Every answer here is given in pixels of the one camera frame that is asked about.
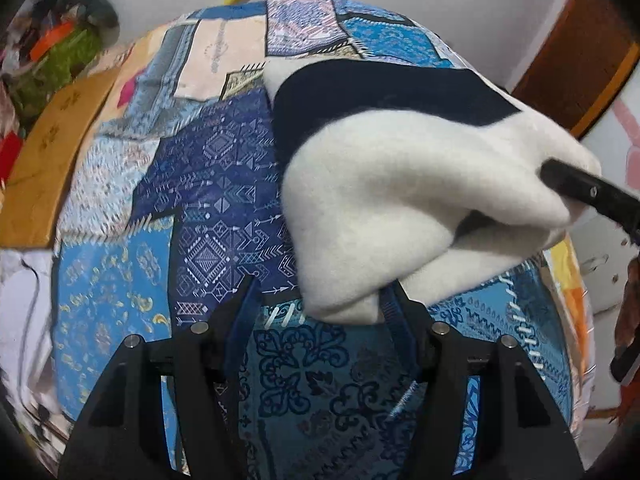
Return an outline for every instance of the black fabric band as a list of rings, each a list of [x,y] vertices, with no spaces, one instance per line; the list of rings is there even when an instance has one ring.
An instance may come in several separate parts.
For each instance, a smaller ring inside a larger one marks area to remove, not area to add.
[[[296,151],[325,124],[366,110],[415,110],[488,126],[520,110],[472,70],[331,59],[289,76],[273,103],[276,159],[284,174]]]

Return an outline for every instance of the green fabric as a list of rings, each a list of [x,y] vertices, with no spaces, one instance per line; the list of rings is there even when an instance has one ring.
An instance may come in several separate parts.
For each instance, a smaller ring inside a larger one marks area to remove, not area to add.
[[[53,94],[71,83],[101,49],[102,41],[96,32],[76,28],[28,72],[8,81],[20,123],[30,130]]]

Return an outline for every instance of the wooden furniture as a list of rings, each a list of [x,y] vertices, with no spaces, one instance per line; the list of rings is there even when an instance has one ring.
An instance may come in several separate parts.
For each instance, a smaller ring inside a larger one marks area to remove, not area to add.
[[[610,0],[567,0],[513,95],[579,138],[609,107],[639,57]]]

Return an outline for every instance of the metal screw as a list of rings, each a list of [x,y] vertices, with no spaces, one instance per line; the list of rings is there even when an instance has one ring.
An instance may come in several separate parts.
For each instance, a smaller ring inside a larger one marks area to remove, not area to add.
[[[447,333],[449,333],[449,325],[446,323],[443,323],[441,321],[436,321],[433,326],[431,327],[431,329],[436,333],[436,334],[440,334],[440,335],[445,335]]]
[[[191,331],[194,334],[204,334],[207,330],[209,330],[209,325],[206,321],[199,321],[191,325]]]
[[[140,344],[140,336],[138,334],[130,334],[124,338],[124,346],[127,348],[135,348]]]
[[[500,338],[500,342],[505,345],[507,348],[516,348],[518,346],[518,342],[514,336],[505,334]]]

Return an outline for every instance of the white fabric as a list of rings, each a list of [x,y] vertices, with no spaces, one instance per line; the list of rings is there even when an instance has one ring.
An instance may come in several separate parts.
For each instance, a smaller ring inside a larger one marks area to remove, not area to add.
[[[268,60],[272,102],[307,63]],[[555,157],[599,175],[597,159],[484,81],[523,111],[478,128],[370,110],[327,124],[294,154],[282,206],[309,315],[380,322],[377,290],[396,278],[409,297],[433,304],[524,261],[577,219],[582,207],[547,188],[536,171]],[[495,223],[455,238],[473,210]]]
[[[21,260],[37,272],[39,286],[33,271],[22,266]],[[0,253],[4,270],[0,283],[0,367],[16,410],[23,410],[22,404],[28,405],[33,394],[50,412],[60,412],[49,370],[51,266],[51,251]]]

